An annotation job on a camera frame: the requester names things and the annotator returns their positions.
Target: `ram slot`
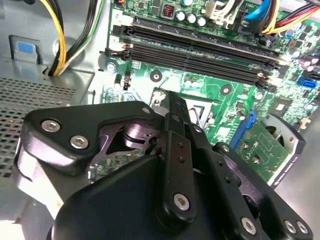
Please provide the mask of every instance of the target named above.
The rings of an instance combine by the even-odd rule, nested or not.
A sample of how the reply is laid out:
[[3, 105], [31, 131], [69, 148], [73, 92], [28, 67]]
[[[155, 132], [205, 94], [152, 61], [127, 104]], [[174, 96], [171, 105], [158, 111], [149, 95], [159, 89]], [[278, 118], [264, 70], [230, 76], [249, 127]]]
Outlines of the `ram slot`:
[[135, 44], [130, 51], [130, 56], [135, 61], [207, 75], [232, 82], [248, 85], [261, 83], [261, 79], [258, 76], [259, 71], [256, 69], [248, 69], [230, 63], [222, 65], [213, 59], [185, 54], [183, 52], [174, 52], [150, 45]]
[[276, 63], [285, 64], [285, 62], [280, 58], [281, 55], [273, 50], [268, 50], [259, 46], [250, 45], [244, 42], [238, 42], [231, 39], [225, 39], [219, 36], [210, 35], [203, 32], [194, 32], [193, 30], [177, 27], [174, 25], [169, 25], [163, 22], [156, 22], [150, 19], [144, 19], [136, 17], [132, 23], [136, 29], [145, 29], [152, 32], [157, 32], [158, 35], [162, 36], [165, 34], [171, 36], [170, 42], [174, 40], [173, 36], [179, 39], [189, 39], [195, 42], [206, 43], [207, 45], [213, 45], [213, 47], [220, 47], [225, 52], [235, 51], [237, 54], [248, 54], [252, 57], [262, 57], [265, 59], [273, 60]]
[[249, 64], [271, 67], [277, 66], [276, 61], [262, 56], [251, 55], [245, 52], [239, 52], [237, 50], [229, 48], [226, 49], [217, 45], [212, 45], [201, 41], [197, 42], [188, 38], [173, 37], [172, 35], [167, 33], [153, 31], [141, 27], [134, 27], [134, 35], [129, 34], [129, 36], [138, 39], [155, 41], [157, 43], [170, 44], [171, 46], [190, 49], [193, 51], [197, 51], [198, 53], [212, 54], [230, 60], [239, 60], [242, 62], [247, 62]]

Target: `green circuit board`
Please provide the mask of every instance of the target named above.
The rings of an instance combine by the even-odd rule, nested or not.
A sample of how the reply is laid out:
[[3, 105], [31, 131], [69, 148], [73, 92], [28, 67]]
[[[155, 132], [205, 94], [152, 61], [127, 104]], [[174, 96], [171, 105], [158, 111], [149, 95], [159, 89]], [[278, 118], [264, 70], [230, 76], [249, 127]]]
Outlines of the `green circuit board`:
[[239, 143], [237, 153], [266, 182], [281, 166], [288, 153], [260, 122], [250, 128]]
[[[219, 36], [226, 40], [258, 46], [257, 36], [253, 33], [241, 34], [230, 29], [225, 29], [219, 25], [208, 24], [205, 27], [197, 27], [195, 25], [188, 25], [185, 22], [178, 22], [174, 19], [163, 19], [159, 14], [155, 14], [155, 10], [153, 9], [155, 2], [156, 5], [158, 5], [158, 1], [148, 0], [127, 0], [122, 5], [111, 3], [109, 28], [112, 29], [112, 26], [117, 24], [121, 16], [139, 16], [145, 19], [153, 19], [158, 23], [169, 23], [173, 26]], [[189, 11], [198, 15], [205, 7], [206, 1], [194, 0], [191, 6], [183, 6], [178, 0], [162, 0], [156, 8], [160, 9], [163, 3], [173, 4], [185, 12]], [[256, 6], [254, 3], [245, 1], [241, 6], [241, 10], [250, 12]], [[282, 18], [282, 16], [286, 14], [285, 12], [279, 13], [278, 18]], [[320, 23], [306, 20], [302, 25], [296, 26], [292, 38], [279, 37], [271, 46], [262, 47], [276, 51], [282, 56], [288, 55], [292, 49], [299, 51], [301, 55], [313, 53], [320, 49], [319, 30]], [[113, 41], [121, 42], [123, 40], [121, 37], [113, 36], [112, 31], [110, 31], [108, 34], [107, 47]], [[133, 43], [144, 41], [145, 44], [157, 46], [156, 43], [148, 40], [135, 38], [131, 40]], [[172, 50], [180, 51], [180, 49], [173, 47]], [[223, 59], [221, 57], [217, 58], [216, 56], [209, 57], [218, 61], [238, 64], [239, 66], [263, 69], [261, 66], [248, 64], [239, 59]], [[124, 61], [120, 58], [106, 57], [105, 62], [104, 72], [106, 74], [106, 81], [104, 82], [101, 95], [102, 103], [138, 100], [152, 106], [156, 104], [159, 99], [161, 100], [162, 97], [161, 94], [155, 94], [156, 89], [161, 88], [176, 92], [186, 99], [190, 107], [200, 106], [204, 109], [209, 108], [210, 114], [205, 116], [206, 120], [202, 123], [201, 127], [204, 129], [211, 144], [217, 142], [229, 144], [242, 122], [241, 116], [246, 117], [254, 111], [256, 113], [254, 125], [243, 136], [238, 145], [237, 152], [265, 181], [271, 178], [288, 153], [281, 144], [268, 133], [260, 121], [265, 118], [267, 114], [271, 113], [280, 116], [298, 131], [301, 131], [308, 127], [308, 125], [302, 124], [302, 120], [303, 123], [312, 121], [313, 113], [318, 108], [314, 100], [320, 93], [319, 86], [316, 88], [307, 88], [297, 84], [299, 77], [305, 70], [296, 59], [291, 59], [290, 62], [284, 66], [285, 70], [274, 69], [267, 71], [270, 79], [274, 79], [276, 82], [274, 83], [276, 85], [275, 92], [261, 90], [248, 84], [169, 67], [161, 67], [157, 64], [142, 61]], [[130, 87], [124, 90], [123, 80], [127, 72], [130, 72], [131, 82]], [[156, 81], [152, 79], [154, 73], [160, 73], [160, 77], [158, 75], [160, 79]], [[122, 83], [120, 85], [118, 84], [117, 87], [115, 87], [116, 76], [122, 78]], [[260, 146], [266, 145], [267, 147], [257, 147], [255, 139], [259, 142]], [[244, 149], [244, 143], [249, 143], [249, 147]], [[254, 163], [251, 155], [248, 157], [248, 153], [260, 155], [261, 164]], [[272, 160], [268, 160], [267, 156], [270, 154], [274, 156]], [[106, 168], [105, 162], [101, 162], [100, 165], [104, 166], [103, 169]], [[113, 166], [113, 163], [111, 165], [112, 169], [117, 168], [117, 166]]]

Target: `wire bundle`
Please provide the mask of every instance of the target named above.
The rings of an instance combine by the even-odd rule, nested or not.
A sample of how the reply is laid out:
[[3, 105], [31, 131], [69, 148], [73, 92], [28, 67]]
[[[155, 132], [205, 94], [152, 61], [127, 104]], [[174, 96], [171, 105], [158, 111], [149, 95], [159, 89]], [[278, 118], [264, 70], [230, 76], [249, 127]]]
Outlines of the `wire bundle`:
[[86, 22], [77, 41], [67, 51], [64, 22], [57, 0], [40, 0], [50, 13], [59, 36], [59, 50], [48, 72], [49, 76], [61, 75], [70, 63], [79, 56], [92, 40], [106, 0], [90, 0]]
[[249, 26], [252, 26], [251, 29], [253, 31], [268, 35], [277, 34], [310, 18], [320, 10], [320, 7], [309, 3], [277, 21], [279, 9], [280, 0], [264, 0], [260, 6], [247, 14], [245, 18], [250, 22]]

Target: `blue pcie slot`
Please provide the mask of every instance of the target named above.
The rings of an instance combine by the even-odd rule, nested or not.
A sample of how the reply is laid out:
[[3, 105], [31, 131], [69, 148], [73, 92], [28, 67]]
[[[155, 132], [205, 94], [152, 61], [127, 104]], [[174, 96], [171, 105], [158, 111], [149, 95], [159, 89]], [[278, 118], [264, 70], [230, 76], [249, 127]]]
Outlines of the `blue pcie slot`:
[[242, 139], [242, 137], [245, 135], [247, 129], [250, 129], [252, 127], [252, 125], [254, 124], [255, 120], [256, 120], [257, 114], [255, 111], [251, 111], [250, 115], [247, 116], [245, 118], [245, 120], [243, 120], [239, 127], [237, 128], [237, 130], [235, 131], [235, 134], [233, 135], [233, 138], [231, 139], [229, 146], [232, 149], [236, 149], [237, 146], [240, 143], [240, 140]]

